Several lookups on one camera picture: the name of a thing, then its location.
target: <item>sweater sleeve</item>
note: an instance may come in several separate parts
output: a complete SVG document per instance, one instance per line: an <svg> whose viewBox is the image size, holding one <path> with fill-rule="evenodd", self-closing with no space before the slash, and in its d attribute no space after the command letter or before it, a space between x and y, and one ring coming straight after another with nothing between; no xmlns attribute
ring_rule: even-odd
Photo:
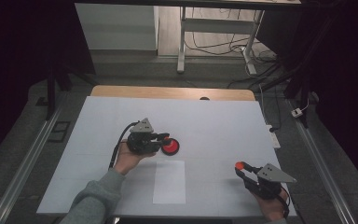
<svg viewBox="0 0 358 224"><path fill-rule="evenodd" d="M101 180L90 181L76 195L71 210L61 223L104 223L115 212L124 179L123 175L109 169Z"/></svg>
<svg viewBox="0 0 358 224"><path fill-rule="evenodd" d="M276 221L270 221L266 224L287 224L286 222L286 219L282 218L282 219L279 219L279 220L276 220Z"/></svg>

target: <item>hand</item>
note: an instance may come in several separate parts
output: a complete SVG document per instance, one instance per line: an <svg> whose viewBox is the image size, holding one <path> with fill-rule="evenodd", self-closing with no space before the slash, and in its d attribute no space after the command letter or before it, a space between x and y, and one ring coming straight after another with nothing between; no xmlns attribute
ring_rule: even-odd
<svg viewBox="0 0 358 224"><path fill-rule="evenodd" d="M152 157L154 155L156 155L156 152L145 155L134 154L130 152L129 147L127 146L127 140L123 140L120 143L117 160L113 168L118 173L126 175L130 170L132 170L136 165L138 165L141 159L146 157Z"/></svg>
<svg viewBox="0 0 358 224"><path fill-rule="evenodd" d="M255 194L253 195L260 206L261 212L268 221L275 221L283 218L283 205L278 199L264 200ZM284 201L289 197L284 190L281 190L279 196L281 196Z"/></svg>

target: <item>power strip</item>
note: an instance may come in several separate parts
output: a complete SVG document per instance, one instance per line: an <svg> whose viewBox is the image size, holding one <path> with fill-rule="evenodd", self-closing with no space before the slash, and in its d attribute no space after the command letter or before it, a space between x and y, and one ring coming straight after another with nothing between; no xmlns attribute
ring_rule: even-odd
<svg viewBox="0 0 358 224"><path fill-rule="evenodd" d="M302 110L300 108L292 110L292 116L298 118L302 115Z"/></svg>
<svg viewBox="0 0 358 224"><path fill-rule="evenodd" d="M268 124L268 125L266 125L266 127L267 127L267 131L269 133L269 137L271 138L272 146L275 149L281 148L281 144L279 144L277 135L275 133L272 133L272 132L269 131L269 129L271 129L272 126Z"/></svg>

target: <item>orange part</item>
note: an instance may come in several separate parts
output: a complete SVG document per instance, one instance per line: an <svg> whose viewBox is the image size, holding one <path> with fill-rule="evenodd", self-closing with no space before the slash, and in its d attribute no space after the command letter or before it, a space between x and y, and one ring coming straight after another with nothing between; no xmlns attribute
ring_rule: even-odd
<svg viewBox="0 0 358 224"><path fill-rule="evenodd" d="M243 168L245 168L245 166L242 161L237 161L237 163L235 163L235 168L237 168L239 170L243 170Z"/></svg>

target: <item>electrical outlet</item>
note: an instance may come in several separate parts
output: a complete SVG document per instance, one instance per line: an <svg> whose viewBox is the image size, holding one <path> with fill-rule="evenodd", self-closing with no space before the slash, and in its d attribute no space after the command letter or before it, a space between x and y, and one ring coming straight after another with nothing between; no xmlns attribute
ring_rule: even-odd
<svg viewBox="0 0 358 224"><path fill-rule="evenodd" d="M292 115L293 117L298 118L302 115L302 111L300 110L300 108L297 108L295 110L292 110Z"/></svg>

